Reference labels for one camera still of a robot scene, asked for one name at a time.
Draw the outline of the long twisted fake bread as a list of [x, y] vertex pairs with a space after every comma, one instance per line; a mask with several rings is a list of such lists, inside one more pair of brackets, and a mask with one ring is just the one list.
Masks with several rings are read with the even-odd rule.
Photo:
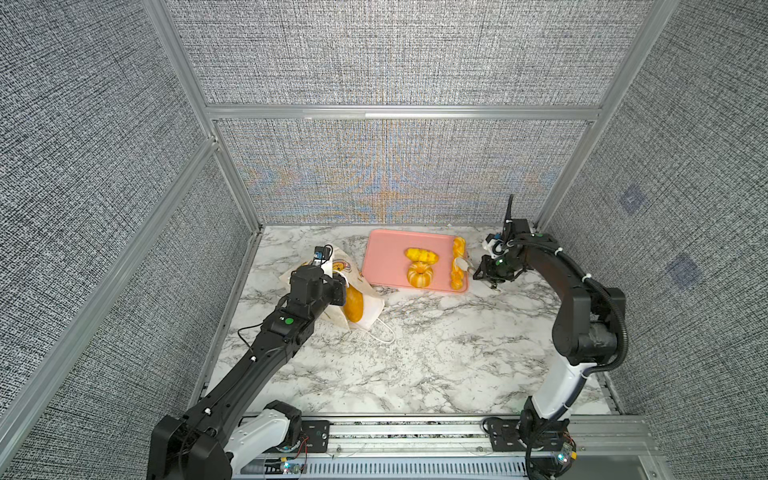
[[460, 291], [465, 286], [465, 276], [467, 270], [465, 250], [465, 239], [463, 237], [455, 237], [452, 245], [453, 260], [450, 272], [450, 286], [454, 291]]

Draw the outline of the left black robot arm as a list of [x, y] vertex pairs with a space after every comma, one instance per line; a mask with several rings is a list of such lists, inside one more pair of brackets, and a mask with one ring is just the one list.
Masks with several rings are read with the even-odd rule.
[[290, 291], [264, 319], [238, 363], [181, 417], [162, 418], [151, 434], [148, 479], [230, 479], [262, 452], [298, 437], [300, 413], [281, 404], [238, 430], [251, 402], [314, 333], [329, 306], [343, 306], [346, 279], [317, 265], [298, 267]]

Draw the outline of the round pumpkin-shaped fake bread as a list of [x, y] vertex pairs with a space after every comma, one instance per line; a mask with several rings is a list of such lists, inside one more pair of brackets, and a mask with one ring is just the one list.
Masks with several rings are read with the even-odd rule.
[[434, 271], [426, 262], [413, 262], [407, 271], [408, 283], [417, 289], [425, 289], [432, 283]]

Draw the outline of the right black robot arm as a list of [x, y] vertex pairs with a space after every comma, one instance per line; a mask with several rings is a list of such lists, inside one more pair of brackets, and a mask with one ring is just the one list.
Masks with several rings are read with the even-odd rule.
[[483, 242], [475, 280], [492, 286], [535, 271], [555, 291], [560, 307], [552, 326], [557, 357], [540, 389], [524, 405], [519, 441], [535, 449], [549, 437], [565, 436], [567, 417], [588, 378], [624, 362], [629, 347], [626, 297], [585, 272], [549, 234], [532, 232], [523, 219], [504, 221]]

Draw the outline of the oval yellow fake bread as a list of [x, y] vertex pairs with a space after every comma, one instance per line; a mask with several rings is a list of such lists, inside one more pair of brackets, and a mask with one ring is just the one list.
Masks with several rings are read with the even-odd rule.
[[426, 265], [434, 265], [439, 261], [439, 256], [435, 252], [427, 249], [408, 248], [405, 251], [405, 256], [412, 263], [424, 263]]

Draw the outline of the white paper bag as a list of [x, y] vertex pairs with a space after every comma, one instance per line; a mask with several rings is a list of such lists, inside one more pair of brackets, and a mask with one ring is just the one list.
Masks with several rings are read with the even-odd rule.
[[326, 244], [319, 247], [319, 252], [311, 261], [304, 262], [304, 265], [309, 264], [320, 266], [325, 274], [339, 279], [343, 286], [344, 305], [328, 307], [321, 319], [346, 331], [361, 331], [384, 345], [395, 341], [394, 330], [380, 319], [385, 306], [384, 298], [363, 278], [345, 251]]

